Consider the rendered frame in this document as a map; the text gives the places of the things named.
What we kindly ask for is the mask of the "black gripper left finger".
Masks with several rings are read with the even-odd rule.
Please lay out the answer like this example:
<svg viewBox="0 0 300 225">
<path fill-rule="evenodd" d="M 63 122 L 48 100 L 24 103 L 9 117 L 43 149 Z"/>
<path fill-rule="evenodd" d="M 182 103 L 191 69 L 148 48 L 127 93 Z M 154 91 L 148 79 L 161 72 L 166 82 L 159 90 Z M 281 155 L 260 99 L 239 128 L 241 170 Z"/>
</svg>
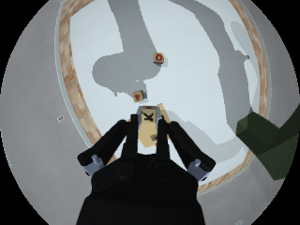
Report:
<svg viewBox="0 0 300 225">
<path fill-rule="evenodd" d="M 77 157 L 88 176 L 105 167 L 113 154 L 126 137 L 121 157 L 117 165 L 117 173 L 122 181 L 128 182 L 135 176 L 135 160 L 138 153 L 138 135 L 142 123 L 142 107 L 130 115 L 130 122 L 119 120 L 91 148 Z M 122 132 L 122 133 L 121 133 Z"/>
</svg>

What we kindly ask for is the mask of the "tan flat mat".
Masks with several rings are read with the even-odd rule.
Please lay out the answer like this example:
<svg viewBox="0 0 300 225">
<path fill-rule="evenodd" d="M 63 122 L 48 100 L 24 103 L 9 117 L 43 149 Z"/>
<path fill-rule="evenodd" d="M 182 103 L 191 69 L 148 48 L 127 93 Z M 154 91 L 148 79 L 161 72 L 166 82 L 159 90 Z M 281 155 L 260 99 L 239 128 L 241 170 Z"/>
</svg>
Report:
<svg viewBox="0 0 300 225">
<path fill-rule="evenodd" d="M 171 123 L 171 120 L 166 113 L 163 104 L 157 105 L 160 108 L 161 114 L 164 115 L 164 119 L 167 123 Z M 156 124 L 149 124 L 149 123 L 141 123 L 140 132 L 138 135 L 138 139 L 141 141 L 142 145 L 147 148 L 153 145 L 152 138 L 157 136 L 157 128 Z"/>
</svg>

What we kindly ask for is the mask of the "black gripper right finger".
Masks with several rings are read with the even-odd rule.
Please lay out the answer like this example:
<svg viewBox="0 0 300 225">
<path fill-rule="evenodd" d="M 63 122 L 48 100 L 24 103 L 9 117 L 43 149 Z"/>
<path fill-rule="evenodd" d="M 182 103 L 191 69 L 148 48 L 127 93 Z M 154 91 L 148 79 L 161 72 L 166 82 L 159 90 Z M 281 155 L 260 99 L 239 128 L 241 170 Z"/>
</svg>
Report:
<svg viewBox="0 0 300 225">
<path fill-rule="evenodd" d="M 216 166 L 216 162 L 201 151 L 176 121 L 171 121 L 171 123 L 166 125 L 166 120 L 161 114 L 160 108 L 156 108 L 157 149 L 154 169 L 155 181 L 160 184 L 167 183 L 172 175 L 167 134 L 169 134 L 172 144 L 187 171 L 197 179 L 198 183 L 204 181 Z"/>
</svg>

